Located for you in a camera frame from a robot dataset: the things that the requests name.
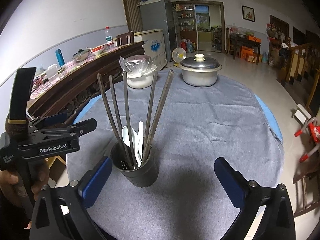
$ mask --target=gray tablecloth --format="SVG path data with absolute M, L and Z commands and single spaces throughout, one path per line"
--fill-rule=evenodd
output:
M 159 73 L 153 114 L 166 76 L 167 71 Z M 123 82 L 115 90 L 124 125 Z M 128 90 L 130 120 L 138 131 L 139 121 L 146 119 L 150 87 Z M 107 97 L 113 107 L 110 91 Z M 95 118 L 98 126 L 80 138 L 79 152 L 67 155 L 70 181 L 109 155 L 116 142 L 101 98 L 81 120 L 88 118 Z M 221 75 L 215 85 L 197 88 L 187 85 L 181 72 L 175 73 L 153 149 L 159 164 L 153 185 L 135 187 L 113 169 L 88 209 L 92 219 L 119 240 L 220 239 L 239 210 L 214 174 L 215 159 L 225 157 L 247 180 L 266 187 L 277 184 L 283 165 L 282 145 L 252 91 Z

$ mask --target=blue gripper pad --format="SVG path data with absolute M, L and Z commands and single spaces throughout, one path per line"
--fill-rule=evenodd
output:
M 92 207 L 112 171 L 112 160 L 103 156 L 97 165 L 82 177 L 78 193 L 85 208 Z
M 55 125 L 57 123 L 63 123 L 68 119 L 68 115 L 67 113 L 61 113 L 61 114 L 56 114 L 56 115 L 52 115 L 52 116 L 47 116 L 44 119 L 44 126 L 52 126 Z
M 247 181 L 239 171 L 235 171 L 223 157 L 214 162 L 214 173 L 227 193 L 233 206 L 242 209 L 249 193 Z

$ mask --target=framed picture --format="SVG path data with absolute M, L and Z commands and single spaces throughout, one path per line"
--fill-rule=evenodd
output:
M 254 22 L 255 21 L 254 9 L 243 5 L 242 6 L 242 19 Z

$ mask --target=staircase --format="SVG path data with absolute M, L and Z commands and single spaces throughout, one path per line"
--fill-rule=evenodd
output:
M 309 76 L 308 79 L 302 77 L 301 81 L 292 78 L 289 83 L 282 82 L 281 84 L 285 88 L 285 90 L 287 90 L 296 104 L 305 106 L 309 99 L 313 83 L 313 78 Z
M 304 106 L 313 116 L 317 113 L 312 113 L 309 105 L 317 86 L 315 80 L 319 79 L 319 49 L 320 47 L 313 43 L 288 48 L 291 56 L 283 67 L 286 74 L 280 82 L 296 104 Z

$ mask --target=orange box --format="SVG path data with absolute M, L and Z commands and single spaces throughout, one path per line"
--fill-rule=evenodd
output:
M 249 41 L 256 41 L 256 37 L 255 36 L 248 35 L 247 38 L 248 38 Z
M 250 35 L 248 35 L 247 37 L 248 37 L 248 40 L 249 40 L 249 41 L 256 41 L 256 42 L 258 42 L 258 43 L 261 43 L 261 39 L 256 38 L 255 36 L 250 36 Z
M 247 55 L 253 55 L 253 49 L 250 49 L 246 46 L 241 47 L 241 58 L 247 59 Z

